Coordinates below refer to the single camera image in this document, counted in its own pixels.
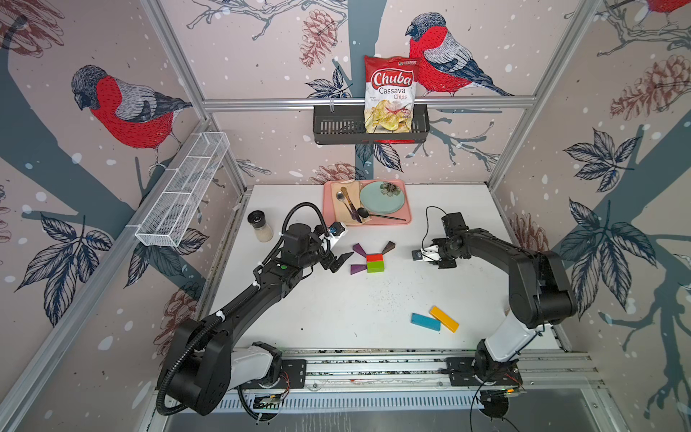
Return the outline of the purple wedge block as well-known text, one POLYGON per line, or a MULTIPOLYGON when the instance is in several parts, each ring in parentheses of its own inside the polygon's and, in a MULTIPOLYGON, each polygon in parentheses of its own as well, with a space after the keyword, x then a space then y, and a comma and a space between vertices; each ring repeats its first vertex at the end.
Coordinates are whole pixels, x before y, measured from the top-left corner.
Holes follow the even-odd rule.
POLYGON ((350 274, 355 275, 367 270, 367 265, 351 265, 350 274))
POLYGON ((362 246, 359 243, 354 244, 354 246, 352 246, 352 249, 358 255, 360 255, 362 257, 367 257, 367 253, 365 252, 365 250, 362 248, 362 246))

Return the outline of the green rectangular block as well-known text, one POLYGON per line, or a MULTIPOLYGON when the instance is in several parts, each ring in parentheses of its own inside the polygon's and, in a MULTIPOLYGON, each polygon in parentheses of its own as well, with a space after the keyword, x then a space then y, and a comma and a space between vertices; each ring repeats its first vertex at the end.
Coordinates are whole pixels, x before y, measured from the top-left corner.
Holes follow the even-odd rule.
POLYGON ((370 261, 366 265, 368 273, 383 273, 385 270, 383 261, 370 261))

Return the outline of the dark brown wedge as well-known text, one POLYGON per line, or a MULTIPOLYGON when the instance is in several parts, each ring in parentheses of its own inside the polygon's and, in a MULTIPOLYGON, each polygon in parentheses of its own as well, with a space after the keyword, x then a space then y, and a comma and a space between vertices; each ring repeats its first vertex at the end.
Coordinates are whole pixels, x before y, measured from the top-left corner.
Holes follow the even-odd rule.
POLYGON ((389 241, 381 253, 383 255, 385 255, 385 254, 391 252, 392 250, 394 250, 394 248, 396 248, 396 244, 393 243, 392 241, 389 241))

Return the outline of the yellow rectangular block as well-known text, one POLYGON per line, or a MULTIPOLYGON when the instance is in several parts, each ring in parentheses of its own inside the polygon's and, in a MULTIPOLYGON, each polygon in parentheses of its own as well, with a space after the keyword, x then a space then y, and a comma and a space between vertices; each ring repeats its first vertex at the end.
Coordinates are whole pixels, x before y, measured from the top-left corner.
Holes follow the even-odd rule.
POLYGON ((455 333, 459 329, 459 323, 451 318, 448 314, 442 311, 437 306, 434 306, 430 311, 430 315, 438 320, 444 327, 449 329, 451 333, 455 333))

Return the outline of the teal rectangular block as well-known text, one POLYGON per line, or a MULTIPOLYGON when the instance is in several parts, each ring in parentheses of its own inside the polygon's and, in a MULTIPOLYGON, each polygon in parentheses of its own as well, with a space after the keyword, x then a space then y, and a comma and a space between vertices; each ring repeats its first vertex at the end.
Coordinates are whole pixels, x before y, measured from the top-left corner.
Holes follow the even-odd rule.
POLYGON ((430 329, 431 331, 439 332, 442 327, 442 323, 432 317, 426 316, 426 315, 421 315, 417 313, 412 313, 411 318, 410 318, 410 323, 424 328, 424 329, 430 329))

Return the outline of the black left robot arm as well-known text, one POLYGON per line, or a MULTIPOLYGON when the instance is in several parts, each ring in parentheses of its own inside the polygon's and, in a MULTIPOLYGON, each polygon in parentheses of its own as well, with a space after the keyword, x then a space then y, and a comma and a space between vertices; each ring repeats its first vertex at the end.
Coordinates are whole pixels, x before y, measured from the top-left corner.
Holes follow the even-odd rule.
POLYGON ((237 348, 244 333, 269 308, 284 299, 315 266, 336 273, 347 260, 331 248, 347 233, 341 222, 311 228, 291 225, 254 269, 247 289, 202 320, 184 320, 175 331, 158 378, 156 410, 171 416, 190 409, 211 413, 227 390, 250 382, 277 384, 280 350, 264 342, 237 348))

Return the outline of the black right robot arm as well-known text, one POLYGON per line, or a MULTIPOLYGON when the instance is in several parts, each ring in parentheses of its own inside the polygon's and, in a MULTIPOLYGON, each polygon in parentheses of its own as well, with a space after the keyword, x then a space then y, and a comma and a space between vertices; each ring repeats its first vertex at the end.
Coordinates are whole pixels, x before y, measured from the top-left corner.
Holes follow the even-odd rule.
POLYGON ((575 294, 561 257, 552 251, 534 251, 503 241, 484 229, 471 229, 460 212, 442 217, 446 236, 433 239, 428 249, 442 268, 456 267, 459 259, 480 258, 509 277, 509 314, 489 338, 476 348, 474 372, 482 383, 492 383, 518 362, 546 325, 557 325, 578 311, 575 294))

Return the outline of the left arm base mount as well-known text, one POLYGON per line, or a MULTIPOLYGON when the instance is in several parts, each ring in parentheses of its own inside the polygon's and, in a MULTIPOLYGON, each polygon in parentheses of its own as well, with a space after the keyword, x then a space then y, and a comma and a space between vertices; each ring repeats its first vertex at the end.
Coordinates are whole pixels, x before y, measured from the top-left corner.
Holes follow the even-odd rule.
POLYGON ((303 389, 306 375, 306 360, 282 359, 278 364, 270 365, 266 376, 244 383, 242 388, 268 391, 303 389))

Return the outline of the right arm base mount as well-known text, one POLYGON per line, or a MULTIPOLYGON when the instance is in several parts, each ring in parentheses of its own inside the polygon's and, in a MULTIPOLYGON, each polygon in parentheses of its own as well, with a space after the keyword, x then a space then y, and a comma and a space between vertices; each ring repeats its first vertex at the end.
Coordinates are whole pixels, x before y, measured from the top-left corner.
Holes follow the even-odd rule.
POLYGON ((482 360, 478 363, 473 357, 448 357, 442 373, 449 375, 451 387, 473 387, 483 384, 518 388, 523 385, 516 360, 505 363, 482 360))

